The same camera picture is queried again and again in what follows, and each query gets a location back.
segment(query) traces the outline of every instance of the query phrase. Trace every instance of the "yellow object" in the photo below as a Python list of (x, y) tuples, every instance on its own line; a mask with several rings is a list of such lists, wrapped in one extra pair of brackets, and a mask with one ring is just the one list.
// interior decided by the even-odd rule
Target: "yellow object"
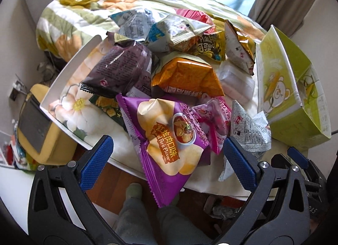
[[(39, 103), (48, 92), (48, 87), (42, 84), (35, 84), (30, 93), (26, 97), (26, 101), (23, 104), (21, 111), (23, 111), (27, 100), (34, 95)], [(34, 160), (41, 164), (46, 165), (65, 165), (69, 162), (75, 152), (77, 143), (63, 132), (55, 123), (51, 123), (50, 128), (46, 134), (45, 141), (43, 143), (41, 152), (37, 152), (30, 144), (27, 138), (23, 135), (18, 127), (18, 141)]]
[(223, 96), (214, 69), (200, 57), (172, 52), (163, 57), (155, 70), (152, 86), (158, 85), (167, 93), (201, 97)]
[(225, 60), (224, 31), (202, 35), (188, 53), (192, 55), (203, 54), (221, 63), (221, 61)]

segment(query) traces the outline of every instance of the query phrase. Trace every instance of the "purple snack bag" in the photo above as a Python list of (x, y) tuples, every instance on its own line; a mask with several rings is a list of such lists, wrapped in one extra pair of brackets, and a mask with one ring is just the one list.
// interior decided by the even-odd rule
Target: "purple snack bag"
[(128, 133), (159, 207), (170, 204), (209, 142), (190, 107), (166, 99), (116, 96)]
[(151, 95), (151, 51), (123, 35), (107, 32), (113, 45), (81, 84), (81, 90), (108, 98), (117, 94), (133, 97)]

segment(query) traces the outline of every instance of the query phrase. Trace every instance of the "snack package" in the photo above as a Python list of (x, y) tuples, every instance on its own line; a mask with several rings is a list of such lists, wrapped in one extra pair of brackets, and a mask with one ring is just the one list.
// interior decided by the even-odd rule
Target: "snack package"
[(168, 15), (168, 13), (154, 9), (138, 8), (119, 12), (109, 17), (120, 27), (120, 35), (136, 41), (143, 41), (150, 28)]
[(159, 207), (170, 204), (195, 170), (207, 137), (191, 109), (165, 99), (116, 97)]
[(151, 86), (156, 85), (167, 93), (224, 96), (217, 75), (207, 62), (179, 52), (172, 52), (160, 60), (151, 81)]
[(89, 99), (89, 101), (103, 110), (111, 119), (113, 119), (126, 132), (128, 132), (116, 98), (107, 98), (104, 96), (94, 95)]
[(203, 54), (211, 59), (221, 62), (225, 60), (225, 37), (224, 31), (217, 31), (212, 34), (204, 33), (196, 44), (188, 51), (189, 54)]
[[(271, 149), (271, 130), (264, 112), (251, 118), (236, 100), (232, 105), (230, 136), (236, 138), (244, 150), (252, 152), (258, 161), (265, 151)], [(223, 181), (233, 173), (234, 170), (224, 156), (224, 170), (218, 180)]]
[(212, 25), (179, 15), (168, 15), (154, 24), (144, 41), (154, 53), (187, 52)]
[(209, 140), (211, 150), (219, 154), (223, 148), (224, 139), (230, 134), (231, 110), (222, 96), (207, 97), (206, 100), (206, 103), (191, 109)]
[(175, 11), (180, 16), (184, 16), (186, 18), (190, 18), (193, 20), (197, 20), (197, 21), (212, 25), (210, 29), (204, 32), (205, 34), (212, 34), (216, 32), (216, 27), (214, 26), (214, 23), (211, 17), (208, 16), (206, 13), (202, 11), (195, 11), (195, 10), (189, 10), (189, 9), (175, 9)]
[(114, 98), (117, 94), (132, 97), (151, 95), (151, 51), (123, 35), (107, 32), (114, 46), (95, 65), (81, 84), (81, 90)]
[(255, 91), (254, 79), (233, 65), (229, 59), (222, 61), (217, 76), (225, 95), (237, 100), (241, 105), (252, 100)]
[(229, 20), (224, 22), (226, 55), (239, 68), (254, 75), (256, 44), (242, 30), (234, 27)]

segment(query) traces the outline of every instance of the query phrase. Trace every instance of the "wall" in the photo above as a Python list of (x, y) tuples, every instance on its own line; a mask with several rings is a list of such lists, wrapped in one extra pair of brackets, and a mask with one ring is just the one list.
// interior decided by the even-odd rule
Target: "wall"
[[(304, 25), (292, 40), (315, 66), (325, 92), (331, 129), (338, 129), (338, 3), (336, 0), (316, 0), (304, 19)], [(338, 150), (338, 134), (322, 145), (309, 150), (312, 159), (328, 176)]]
[(22, 0), (3, 0), (0, 4), (0, 130), (13, 133), (11, 120), (18, 118), (24, 96), (13, 102), (8, 96), (17, 74), (30, 88), (41, 81), (36, 71), (45, 56), (38, 49), (35, 34), (22, 8)]

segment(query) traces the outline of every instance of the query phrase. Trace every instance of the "foot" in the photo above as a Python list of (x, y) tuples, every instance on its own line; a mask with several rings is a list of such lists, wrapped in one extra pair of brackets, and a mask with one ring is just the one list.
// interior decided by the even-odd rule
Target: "foot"
[(176, 206), (177, 203), (179, 202), (179, 200), (180, 200), (180, 195), (177, 194), (177, 195), (174, 197), (174, 199), (171, 201), (170, 205)]
[(126, 189), (126, 199), (142, 199), (142, 186), (140, 183), (131, 183)]

